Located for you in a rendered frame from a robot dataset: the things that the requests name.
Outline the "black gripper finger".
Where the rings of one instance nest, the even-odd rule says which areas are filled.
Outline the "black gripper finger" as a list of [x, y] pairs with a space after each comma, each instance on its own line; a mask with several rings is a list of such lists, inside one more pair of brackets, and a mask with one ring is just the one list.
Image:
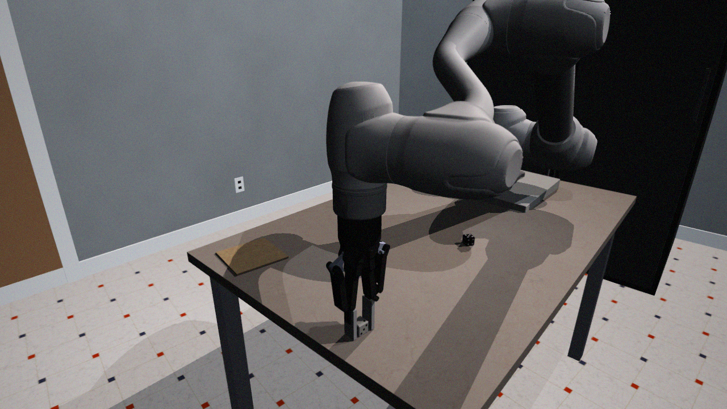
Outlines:
[[[378, 301], [378, 293], [383, 291], [385, 281], [385, 266], [390, 245], [379, 241], [378, 251], [373, 249], [367, 251], [368, 266], [362, 268], [362, 318], [367, 319], [368, 328], [374, 329], [375, 301]], [[378, 283], [378, 285], [377, 285]]]
[[[344, 313], [345, 334], [355, 341], [357, 339], [356, 300], [358, 280], [361, 276], [364, 256], [357, 254], [355, 271], [352, 271], [345, 264], [343, 268], [343, 254], [344, 252], [334, 262], [327, 262], [325, 267], [327, 267], [331, 275], [334, 305]], [[345, 278], [343, 272], [345, 272]]]

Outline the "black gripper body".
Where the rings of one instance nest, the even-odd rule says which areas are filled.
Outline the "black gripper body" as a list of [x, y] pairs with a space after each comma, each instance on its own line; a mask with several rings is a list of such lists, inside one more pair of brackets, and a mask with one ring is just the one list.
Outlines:
[[380, 245], [382, 216], [370, 220], [349, 220], [337, 216], [337, 227], [340, 243], [338, 256], [344, 252], [342, 259], [345, 266], [355, 271], [356, 256], [362, 254], [362, 268], [367, 267], [368, 249], [373, 249], [376, 254]]

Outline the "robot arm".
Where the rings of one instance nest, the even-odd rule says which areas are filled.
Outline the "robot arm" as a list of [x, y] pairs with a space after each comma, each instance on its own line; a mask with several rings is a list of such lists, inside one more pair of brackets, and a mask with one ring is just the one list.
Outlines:
[[[487, 199], [524, 178], [522, 164], [560, 171], [591, 165], [598, 141], [573, 116], [575, 64], [603, 46], [609, 21], [604, 0], [475, 0], [434, 50], [434, 74], [452, 103], [403, 116], [393, 113], [379, 83], [339, 86], [325, 135], [334, 213], [349, 220], [380, 217], [387, 183]], [[537, 122], [517, 106], [493, 105], [465, 63], [481, 53], [518, 54], [529, 64]]]

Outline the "tan mat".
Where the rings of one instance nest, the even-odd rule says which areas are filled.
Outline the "tan mat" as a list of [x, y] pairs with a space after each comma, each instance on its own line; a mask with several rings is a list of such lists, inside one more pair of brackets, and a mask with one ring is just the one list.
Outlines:
[[216, 254], [237, 276], [288, 258], [265, 238], [222, 249]]

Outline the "white die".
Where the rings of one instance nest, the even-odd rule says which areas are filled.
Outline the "white die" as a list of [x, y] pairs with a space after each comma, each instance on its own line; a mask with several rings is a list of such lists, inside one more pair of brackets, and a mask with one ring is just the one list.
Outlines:
[[368, 321], [361, 316], [357, 318], [357, 336], [360, 337], [368, 332]]

